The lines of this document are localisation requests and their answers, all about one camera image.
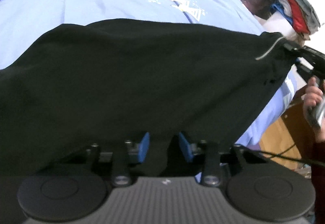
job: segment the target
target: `gray ridged surface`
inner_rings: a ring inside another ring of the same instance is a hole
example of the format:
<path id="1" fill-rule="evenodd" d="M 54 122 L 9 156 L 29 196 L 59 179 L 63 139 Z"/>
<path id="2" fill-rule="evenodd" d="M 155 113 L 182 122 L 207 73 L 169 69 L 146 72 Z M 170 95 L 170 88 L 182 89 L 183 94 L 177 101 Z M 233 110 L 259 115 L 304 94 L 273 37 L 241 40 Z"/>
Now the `gray ridged surface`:
<path id="1" fill-rule="evenodd" d="M 193 177 L 141 177 L 128 188 L 115 189 L 103 206 L 69 224 L 266 224 L 235 210 L 217 188 Z M 308 224 L 303 218 L 286 224 Z M 25 224 L 44 224 L 29 219 Z"/>

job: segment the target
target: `black cloth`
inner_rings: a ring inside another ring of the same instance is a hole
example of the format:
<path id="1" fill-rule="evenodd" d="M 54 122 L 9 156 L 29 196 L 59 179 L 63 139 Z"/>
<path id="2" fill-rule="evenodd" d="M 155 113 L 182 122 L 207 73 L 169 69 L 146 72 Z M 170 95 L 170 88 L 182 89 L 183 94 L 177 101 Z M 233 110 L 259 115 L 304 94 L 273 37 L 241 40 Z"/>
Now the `black cloth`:
<path id="1" fill-rule="evenodd" d="M 0 174 L 29 175 L 86 143 L 114 146 L 143 130 L 148 175 L 165 169 L 181 130 L 227 149 L 295 62 L 286 40 L 255 60 L 280 36 L 129 19 L 60 25 L 0 71 Z"/>

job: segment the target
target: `metal bolt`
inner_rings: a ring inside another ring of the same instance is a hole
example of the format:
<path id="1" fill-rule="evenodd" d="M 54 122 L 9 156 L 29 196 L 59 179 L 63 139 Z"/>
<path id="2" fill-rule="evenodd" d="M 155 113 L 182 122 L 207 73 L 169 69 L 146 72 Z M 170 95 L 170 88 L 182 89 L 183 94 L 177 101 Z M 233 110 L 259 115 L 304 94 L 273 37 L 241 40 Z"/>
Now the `metal bolt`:
<path id="1" fill-rule="evenodd" d="M 219 182 L 219 178 L 214 175 L 207 175 L 204 177 L 204 183 L 206 183 L 207 185 L 217 185 L 219 184 Z"/>
<path id="2" fill-rule="evenodd" d="M 127 185 L 129 183 L 129 178 L 124 175 L 119 175 L 115 177 L 114 183 L 119 186 Z"/>

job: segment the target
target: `red sleeve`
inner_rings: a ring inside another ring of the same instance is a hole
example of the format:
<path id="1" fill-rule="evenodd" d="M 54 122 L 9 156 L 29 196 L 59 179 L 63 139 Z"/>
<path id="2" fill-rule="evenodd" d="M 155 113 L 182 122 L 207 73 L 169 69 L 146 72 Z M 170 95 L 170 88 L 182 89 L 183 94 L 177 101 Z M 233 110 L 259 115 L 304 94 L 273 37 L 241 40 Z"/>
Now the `red sleeve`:
<path id="1" fill-rule="evenodd" d="M 314 144 L 312 158 L 325 162 L 325 142 Z M 311 166 L 311 180 L 316 190 L 316 224 L 325 224 L 325 167 Z"/>
<path id="2" fill-rule="evenodd" d="M 303 14 L 301 13 L 300 6 L 296 0 L 287 0 L 290 4 L 292 10 L 292 19 L 294 21 L 293 28 L 297 33 L 310 34 L 306 22 L 304 20 Z"/>

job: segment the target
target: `round black pad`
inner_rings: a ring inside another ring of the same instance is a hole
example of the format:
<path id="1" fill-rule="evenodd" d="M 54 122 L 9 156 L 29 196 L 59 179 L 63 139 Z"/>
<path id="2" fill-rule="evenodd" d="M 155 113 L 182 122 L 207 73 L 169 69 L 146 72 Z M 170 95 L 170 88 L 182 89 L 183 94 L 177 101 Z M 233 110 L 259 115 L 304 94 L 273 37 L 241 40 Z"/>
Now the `round black pad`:
<path id="1" fill-rule="evenodd" d="M 107 194 L 105 182 L 79 166 L 59 165 L 25 179 L 18 201 L 30 217 L 48 222 L 80 219 L 95 211 Z"/>
<path id="2" fill-rule="evenodd" d="M 254 219 L 286 222 L 312 207 L 315 190 L 298 174 L 284 178 L 241 173 L 230 179 L 227 196 L 235 208 Z"/>

